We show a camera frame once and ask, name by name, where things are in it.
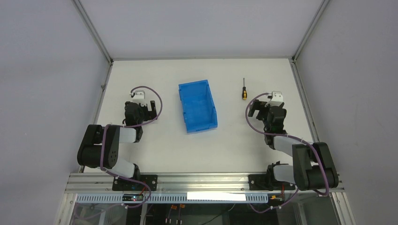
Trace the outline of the black yellow screwdriver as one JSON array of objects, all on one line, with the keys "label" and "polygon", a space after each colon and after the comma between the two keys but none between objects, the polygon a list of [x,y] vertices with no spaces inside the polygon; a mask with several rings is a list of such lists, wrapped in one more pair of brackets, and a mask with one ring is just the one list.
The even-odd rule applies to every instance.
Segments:
[{"label": "black yellow screwdriver", "polygon": [[245,78],[243,78],[242,99],[247,100],[247,91],[245,86]]}]

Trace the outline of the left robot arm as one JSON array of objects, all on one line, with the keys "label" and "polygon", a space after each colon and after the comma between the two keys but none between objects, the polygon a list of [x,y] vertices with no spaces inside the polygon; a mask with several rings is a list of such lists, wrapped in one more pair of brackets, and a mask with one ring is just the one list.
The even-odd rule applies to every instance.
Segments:
[{"label": "left robot arm", "polygon": [[120,125],[88,125],[77,152],[80,166],[103,168],[106,171],[129,179],[141,180],[139,166],[119,157],[121,143],[138,143],[143,135],[142,124],[156,118],[156,103],[125,102],[125,119]]}]

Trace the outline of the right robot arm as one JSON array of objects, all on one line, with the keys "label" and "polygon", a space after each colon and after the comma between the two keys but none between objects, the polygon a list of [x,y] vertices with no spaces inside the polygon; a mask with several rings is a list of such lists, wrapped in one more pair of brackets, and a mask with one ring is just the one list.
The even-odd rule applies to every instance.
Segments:
[{"label": "right robot arm", "polygon": [[338,186],[339,178],[328,145],[324,142],[310,143],[288,134],[284,129],[287,111],[283,105],[269,106],[267,102],[256,99],[249,103],[246,112],[246,118],[258,113],[256,119],[264,125],[261,134],[269,148],[292,157],[291,165],[275,163],[269,166],[272,182],[292,183],[302,191],[319,193],[324,189],[324,195]]}]

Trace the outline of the blue plastic bin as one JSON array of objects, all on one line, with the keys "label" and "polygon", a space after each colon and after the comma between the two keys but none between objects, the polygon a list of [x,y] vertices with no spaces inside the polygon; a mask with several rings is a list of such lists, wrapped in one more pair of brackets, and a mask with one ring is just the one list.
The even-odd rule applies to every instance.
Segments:
[{"label": "blue plastic bin", "polygon": [[187,133],[197,133],[218,127],[216,107],[208,80],[178,85]]}]

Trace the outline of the right aluminium frame post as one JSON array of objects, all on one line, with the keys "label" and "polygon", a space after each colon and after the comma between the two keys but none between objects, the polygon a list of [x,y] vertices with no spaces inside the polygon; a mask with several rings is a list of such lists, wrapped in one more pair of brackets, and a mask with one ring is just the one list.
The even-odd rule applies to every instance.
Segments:
[{"label": "right aluminium frame post", "polygon": [[315,27],[317,26],[320,18],[322,17],[324,11],[326,10],[328,4],[329,4],[330,0],[323,0],[320,4],[320,6],[318,7],[314,17],[312,18],[307,30],[305,31],[305,34],[303,36],[303,38],[301,39],[296,51],[294,52],[291,60],[293,63],[296,63],[298,58],[300,57],[300,54],[303,50],[303,48],[305,47],[308,39],[310,38],[312,32],[314,31]]}]

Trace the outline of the aluminium frame post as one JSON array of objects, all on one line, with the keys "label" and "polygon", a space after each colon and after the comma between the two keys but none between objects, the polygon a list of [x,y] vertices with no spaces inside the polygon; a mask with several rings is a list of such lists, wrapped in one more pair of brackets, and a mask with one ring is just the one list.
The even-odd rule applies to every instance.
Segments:
[{"label": "aluminium frame post", "polygon": [[92,20],[90,19],[90,16],[88,15],[86,9],[84,8],[82,1],[81,0],[72,0],[71,2],[74,4],[77,12],[79,13],[79,15],[81,16],[81,18],[83,20],[83,23],[85,24],[86,28],[88,29],[88,32],[90,33],[95,44],[101,51],[102,55],[105,57],[105,59],[107,60],[107,62],[109,64],[112,64],[113,59],[110,56],[107,48],[105,47],[105,44],[102,41],[99,33],[97,32],[97,29],[95,28]]},{"label": "aluminium frame post", "polygon": [[320,4],[320,6],[318,7],[314,17],[312,18],[307,30],[305,31],[305,34],[303,36],[303,38],[301,39],[296,51],[294,52],[291,60],[293,63],[296,63],[298,58],[300,57],[300,54],[303,50],[303,48],[305,47],[308,39],[310,38],[312,32],[314,31],[315,27],[317,26],[320,18],[322,17],[324,11],[326,10],[328,4],[329,4],[330,0],[323,0]]}]

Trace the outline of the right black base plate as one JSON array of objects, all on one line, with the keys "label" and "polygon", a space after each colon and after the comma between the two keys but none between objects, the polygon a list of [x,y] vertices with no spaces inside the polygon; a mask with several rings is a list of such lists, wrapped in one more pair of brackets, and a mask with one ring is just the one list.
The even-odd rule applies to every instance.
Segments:
[{"label": "right black base plate", "polygon": [[285,181],[277,181],[271,174],[249,174],[248,184],[251,191],[282,191],[283,190],[294,190],[295,187]]}]

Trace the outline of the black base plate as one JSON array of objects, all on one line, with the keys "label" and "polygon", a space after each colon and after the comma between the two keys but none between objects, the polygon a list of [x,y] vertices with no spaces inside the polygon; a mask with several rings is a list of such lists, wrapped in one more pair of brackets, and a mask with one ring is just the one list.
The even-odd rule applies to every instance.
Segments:
[{"label": "black base plate", "polygon": [[[145,183],[148,185],[151,191],[157,190],[157,183],[158,183],[158,175],[155,174],[147,174],[147,175],[140,175],[140,182]],[[125,179],[116,179],[114,178],[112,184],[113,191],[141,191],[145,188],[145,185],[127,181]]]},{"label": "black base plate", "polygon": [[285,181],[277,181],[271,174],[249,174],[248,184],[251,191],[282,191],[283,190],[294,190],[295,187]]}]

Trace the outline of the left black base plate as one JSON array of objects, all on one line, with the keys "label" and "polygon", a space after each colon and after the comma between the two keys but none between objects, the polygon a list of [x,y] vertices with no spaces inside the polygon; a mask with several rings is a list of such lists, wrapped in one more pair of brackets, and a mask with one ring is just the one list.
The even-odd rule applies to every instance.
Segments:
[{"label": "left black base plate", "polygon": [[[158,175],[155,174],[147,174],[147,175],[140,175],[140,182],[145,183],[148,185],[151,191],[157,190],[157,183],[158,183]],[[145,185],[127,181],[125,179],[116,179],[114,178],[112,184],[113,191],[141,191],[145,188]]]}]

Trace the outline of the aluminium front rail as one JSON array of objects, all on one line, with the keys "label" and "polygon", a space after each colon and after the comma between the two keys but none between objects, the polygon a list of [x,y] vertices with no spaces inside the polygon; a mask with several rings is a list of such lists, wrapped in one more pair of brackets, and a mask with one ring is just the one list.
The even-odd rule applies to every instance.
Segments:
[{"label": "aluminium front rail", "polygon": [[[266,192],[265,174],[232,173],[142,173],[142,180],[154,194],[210,192]],[[104,173],[72,173],[66,193],[139,193],[143,185],[115,179]]]}]

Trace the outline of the left aluminium frame post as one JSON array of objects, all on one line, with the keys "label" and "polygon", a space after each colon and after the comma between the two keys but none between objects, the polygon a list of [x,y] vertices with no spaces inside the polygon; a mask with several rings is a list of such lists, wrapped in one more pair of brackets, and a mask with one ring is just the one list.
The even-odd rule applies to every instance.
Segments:
[{"label": "left aluminium frame post", "polygon": [[105,59],[107,60],[107,62],[109,64],[112,64],[113,59],[110,56],[107,48],[105,47],[105,44],[102,41],[99,33],[97,32],[97,29],[95,28],[92,20],[90,19],[90,16],[88,15],[86,9],[84,8],[82,1],[81,0],[72,0],[71,2],[74,4],[77,12],[79,13],[79,15],[81,16],[81,18],[83,20],[83,23],[85,24],[86,28],[88,29],[88,32],[90,33],[95,44],[101,51],[102,55],[105,57]]}]

